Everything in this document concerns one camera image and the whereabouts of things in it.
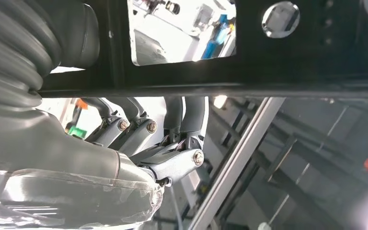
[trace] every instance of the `gray plastic cover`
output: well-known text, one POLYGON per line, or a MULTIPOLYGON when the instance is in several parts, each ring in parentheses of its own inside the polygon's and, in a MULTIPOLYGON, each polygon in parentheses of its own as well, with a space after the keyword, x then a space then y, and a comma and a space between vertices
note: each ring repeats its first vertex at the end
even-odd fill
POLYGON ((150 220, 162 197, 163 188, 155 183, 35 169, 0 171, 0 229, 129 229, 150 220), (127 205, 138 198, 147 200, 141 212, 127 205))

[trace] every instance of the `circular hole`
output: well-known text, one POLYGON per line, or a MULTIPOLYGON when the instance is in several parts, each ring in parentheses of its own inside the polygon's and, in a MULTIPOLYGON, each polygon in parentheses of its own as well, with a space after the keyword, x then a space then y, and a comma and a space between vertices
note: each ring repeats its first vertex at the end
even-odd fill
POLYGON ((283 38, 294 32, 299 24, 300 12, 290 1, 270 6, 263 15, 262 29, 270 38, 283 38))

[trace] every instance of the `blue object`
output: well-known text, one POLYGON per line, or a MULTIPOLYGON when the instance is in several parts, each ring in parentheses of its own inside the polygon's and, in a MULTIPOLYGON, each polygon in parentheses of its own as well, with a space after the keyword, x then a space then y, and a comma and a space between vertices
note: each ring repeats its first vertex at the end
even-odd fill
POLYGON ((225 42, 226 37, 228 36, 228 16, 226 14, 222 14, 219 17, 219 28, 214 34, 214 37, 208 42, 207 47, 205 48, 204 54, 201 59, 209 59, 212 57, 215 49, 225 42))

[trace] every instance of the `green object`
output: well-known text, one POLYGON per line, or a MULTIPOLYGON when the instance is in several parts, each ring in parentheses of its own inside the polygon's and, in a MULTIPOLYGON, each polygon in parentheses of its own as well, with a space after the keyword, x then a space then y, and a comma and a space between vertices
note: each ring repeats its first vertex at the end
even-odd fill
POLYGON ((76 135, 80 138, 85 138, 85 135, 87 135, 87 131, 77 128, 75 126, 71 126, 71 128, 68 131, 68 134, 70 135, 76 135))

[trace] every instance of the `bolt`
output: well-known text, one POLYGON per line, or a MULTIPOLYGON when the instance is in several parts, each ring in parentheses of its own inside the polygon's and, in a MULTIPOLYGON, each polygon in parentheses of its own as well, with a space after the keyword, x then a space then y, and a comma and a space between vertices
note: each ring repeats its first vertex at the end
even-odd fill
POLYGON ((156 122, 154 122, 154 121, 150 121, 149 123, 148 123, 148 125, 147 125, 147 131, 149 132, 149 133, 154 133, 154 132, 156 132, 156 130, 157 130, 157 123, 156 122))
POLYGON ((118 126, 121 131, 124 131, 129 126, 129 124, 126 120, 122 120, 119 122, 118 126))
POLYGON ((204 154, 201 151, 195 152, 194 162, 196 166, 200 166, 202 163, 204 163, 204 154))
POLYGON ((324 27, 327 28, 327 27, 330 27, 332 25, 332 19, 327 19, 324 21, 324 27))
POLYGON ((325 3, 325 7, 329 9, 334 6, 333 4, 334 4, 333 0, 327 0, 325 3))

